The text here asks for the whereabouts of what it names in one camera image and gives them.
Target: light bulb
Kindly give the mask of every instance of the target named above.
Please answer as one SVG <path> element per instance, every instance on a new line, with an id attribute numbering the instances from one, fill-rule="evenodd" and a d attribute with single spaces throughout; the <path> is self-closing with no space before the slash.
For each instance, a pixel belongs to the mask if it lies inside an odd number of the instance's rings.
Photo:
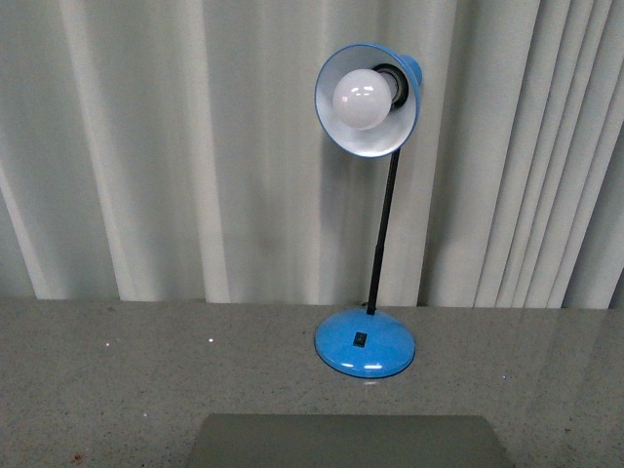
<path id="1" fill-rule="evenodd" d="M 353 70 L 333 92 L 333 108 L 340 120 L 357 130 L 369 130 L 386 118 L 392 95 L 386 80 L 374 70 Z"/>

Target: blue desk lamp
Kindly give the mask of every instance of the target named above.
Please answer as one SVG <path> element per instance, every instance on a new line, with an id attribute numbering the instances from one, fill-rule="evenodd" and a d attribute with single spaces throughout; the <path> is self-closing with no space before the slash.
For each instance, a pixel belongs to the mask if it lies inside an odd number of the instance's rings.
<path id="1" fill-rule="evenodd" d="M 376 310 L 376 302 L 399 154 L 418 120 L 421 83 L 420 65 L 412 57 L 365 43 L 335 52 L 316 82 L 317 116 L 333 141 L 365 158 L 392 154 L 367 307 L 329 317 L 315 336 L 323 361 L 357 377 L 394 375 L 409 366 L 415 355 L 410 331 Z"/>

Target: blue lamp shade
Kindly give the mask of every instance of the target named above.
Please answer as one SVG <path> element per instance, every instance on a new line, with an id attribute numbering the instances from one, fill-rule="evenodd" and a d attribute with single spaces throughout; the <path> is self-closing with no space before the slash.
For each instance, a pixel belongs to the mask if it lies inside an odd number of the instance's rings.
<path id="1" fill-rule="evenodd" d="M 408 82 L 408 98 L 392 110 L 381 124 L 370 130 L 356 130 L 345 124 L 333 108 L 333 92 L 340 80 L 358 69 L 381 64 L 397 67 Z M 346 151 L 368 158 L 386 156 L 400 148 L 413 132 L 420 112 L 422 71 L 416 60 L 399 55 L 379 44 L 352 44 L 335 52 L 325 62 L 315 88 L 317 116 L 325 132 Z"/>

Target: lamp switch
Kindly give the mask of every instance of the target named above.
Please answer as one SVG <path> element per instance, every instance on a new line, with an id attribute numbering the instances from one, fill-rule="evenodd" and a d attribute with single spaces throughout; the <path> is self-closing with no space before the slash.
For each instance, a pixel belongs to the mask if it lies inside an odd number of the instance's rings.
<path id="1" fill-rule="evenodd" d="M 364 345 L 367 344 L 367 336 L 368 335 L 366 333 L 356 331 L 355 338 L 353 339 L 353 345 L 364 348 Z"/>

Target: curtain fold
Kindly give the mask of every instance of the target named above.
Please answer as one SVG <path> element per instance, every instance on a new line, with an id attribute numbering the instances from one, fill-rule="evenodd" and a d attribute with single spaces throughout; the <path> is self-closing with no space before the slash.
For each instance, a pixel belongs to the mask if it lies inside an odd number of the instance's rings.
<path id="1" fill-rule="evenodd" d="M 3 2 L 0 296 L 365 301 L 389 158 L 337 148 L 313 94 L 379 42 L 424 74 L 379 304 L 619 307 L 623 23 L 606 0 Z"/>

